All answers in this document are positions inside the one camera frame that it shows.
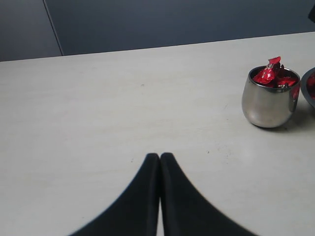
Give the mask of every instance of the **white table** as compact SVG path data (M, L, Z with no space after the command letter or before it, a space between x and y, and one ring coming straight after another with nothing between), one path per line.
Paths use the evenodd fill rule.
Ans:
M0 235L77 230L165 151L244 227L314 235L314 111L300 94L293 119L268 131L241 109L251 68L280 55L302 76L314 43L312 32L1 62Z

